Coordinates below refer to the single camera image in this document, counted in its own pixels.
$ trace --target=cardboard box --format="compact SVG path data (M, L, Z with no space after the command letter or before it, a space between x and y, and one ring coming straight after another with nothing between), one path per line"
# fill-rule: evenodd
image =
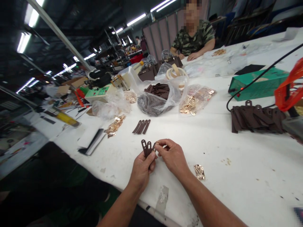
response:
M86 114L88 114L88 115L90 115L90 116L94 116L93 113L92 113L92 108L90 108L90 109L86 112Z
M63 95L66 95L66 94L70 93L69 88L70 88L70 86L68 86L68 85L67 86L60 86L60 87L58 87L58 91L56 93L56 96L57 97L61 97Z
M77 77L77 78L73 78L69 81L64 82L62 85L69 85L69 86L71 86L72 89L77 89L78 87L83 85L84 81L86 81L86 80L87 80L86 77Z

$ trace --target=orange plastic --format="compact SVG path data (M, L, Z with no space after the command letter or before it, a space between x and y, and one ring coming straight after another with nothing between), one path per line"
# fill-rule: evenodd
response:
M83 104L83 102L81 101L81 99L80 99L80 97L79 97L79 95L78 95L78 93L77 93L76 91L75 91L75 94L76 94L76 96L77 96L77 99L78 99L78 102L79 102L80 106L84 107L84 104Z
M301 77L303 77L303 58L297 61L288 78L275 90L276 105L281 111L288 111L303 97L303 86L301 86L294 91L290 91L289 98L285 100L287 85L290 84L290 88L293 88L294 81Z

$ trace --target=person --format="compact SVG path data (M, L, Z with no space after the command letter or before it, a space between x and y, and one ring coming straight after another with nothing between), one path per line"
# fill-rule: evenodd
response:
M192 0L185 7L185 27L181 29L171 46L173 55L192 61L215 47L215 35L212 25L207 20L200 20L202 10L200 0Z
M139 39L139 36L136 36L136 40L138 41L137 46L141 47L141 40Z
M180 145L170 139L156 143L158 156L163 158L168 169L185 188L204 227L246 226L191 173ZM148 185L149 176L156 168L156 159L154 151L147 158L143 152L136 157L128 185L98 227L128 226L139 198Z

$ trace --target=paper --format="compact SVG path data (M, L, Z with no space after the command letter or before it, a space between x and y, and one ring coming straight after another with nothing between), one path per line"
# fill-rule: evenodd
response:
M273 39L274 42L283 42L288 40L293 40L299 32L299 28L287 28L284 38Z

